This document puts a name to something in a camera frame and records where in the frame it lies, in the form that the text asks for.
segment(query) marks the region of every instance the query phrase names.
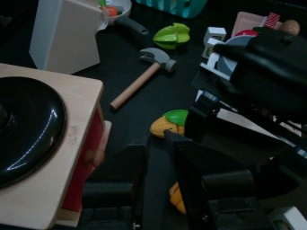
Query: toy hammer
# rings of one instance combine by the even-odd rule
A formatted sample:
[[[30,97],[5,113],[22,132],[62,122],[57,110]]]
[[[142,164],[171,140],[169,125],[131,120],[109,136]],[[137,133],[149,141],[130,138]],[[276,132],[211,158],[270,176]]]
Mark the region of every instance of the toy hammer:
[[[170,73],[175,70],[177,61],[170,59],[169,54],[161,49],[142,49],[141,54],[143,54],[141,59],[150,61],[154,64],[111,102],[111,106],[115,110],[119,109],[119,107],[125,104],[127,99],[133,96],[133,94],[137,92],[137,90],[147,82],[150,77],[158,72],[159,69],[166,69]]]

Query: green lime slice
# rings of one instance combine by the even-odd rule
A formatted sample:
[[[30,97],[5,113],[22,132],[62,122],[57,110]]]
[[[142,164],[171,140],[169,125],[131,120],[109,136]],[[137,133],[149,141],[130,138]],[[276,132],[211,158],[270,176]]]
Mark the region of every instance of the green lime slice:
[[[158,31],[154,42],[165,49],[177,49],[190,40],[190,28],[181,23],[165,27]]]

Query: toy stove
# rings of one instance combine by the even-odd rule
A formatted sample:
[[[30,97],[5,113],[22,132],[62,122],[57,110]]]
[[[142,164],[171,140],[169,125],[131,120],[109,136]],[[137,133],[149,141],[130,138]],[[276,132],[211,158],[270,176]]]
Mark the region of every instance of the toy stove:
[[[101,81],[0,64],[0,223],[78,226],[111,122]]]

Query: toy food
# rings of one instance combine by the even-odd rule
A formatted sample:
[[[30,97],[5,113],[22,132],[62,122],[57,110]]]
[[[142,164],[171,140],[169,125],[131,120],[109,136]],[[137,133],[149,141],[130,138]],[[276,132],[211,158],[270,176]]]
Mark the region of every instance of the toy food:
[[[258,36],[258,32],[254,30],[244,30],[240,31],[236,36],[242,36],[242,35],[253,35],[253,36]]]
[[[181,23],[165,27],[158,31],[154,42],[165,49],[177,49],[190,40],[190,28]]]
[[[290,33],[290,34],[293,34],[293,35],[298,35],[300,32],[301,32],[301,25],[300,25],[300,23],[298,23],[297,21],[294,21],[294,20],[286,20],[286,21],[282,23],[282,25],[281,25],[281,27],[280,27],[278,30],[280,30],[280,31],[285,31],[285,32],[288,32],[288,33]]]
[[[119,14],[122,14],[122,13],[118,11],[117,7],[114,7],[114,6],[106,6],[106,10],[109,11],[110,17],[115,17],[115,16],[118,16]]]
[[[179,135],[185,135],[185,122],[189,111],[174,110],[163,114],[163,116],[151,124],[150,132],[154,136],[165,138],[165,130],[170,130]]]
[[[170,188],[170,196],[171,196],[171,204],[178,208],[178,210],[186,214],[186,207],[183,203],[183,196],[181,193],[179,183],[175,182],[175,184]]]

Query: green toy vegetable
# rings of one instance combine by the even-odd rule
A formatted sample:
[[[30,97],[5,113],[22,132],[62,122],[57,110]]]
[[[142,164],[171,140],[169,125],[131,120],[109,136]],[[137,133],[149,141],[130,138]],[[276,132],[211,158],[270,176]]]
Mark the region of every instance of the green toy vegetable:
[[[179,126],[185,126],[186,119],[187,119],[187,113],[189,111],[186,110],[175,110],[175,111],[167,112],[163,115],[166,116],[169,122]]]
[[[190,28],[181,23],[165,27],[155,35],[155,43],[165,49],[177,49],[190,40]]]

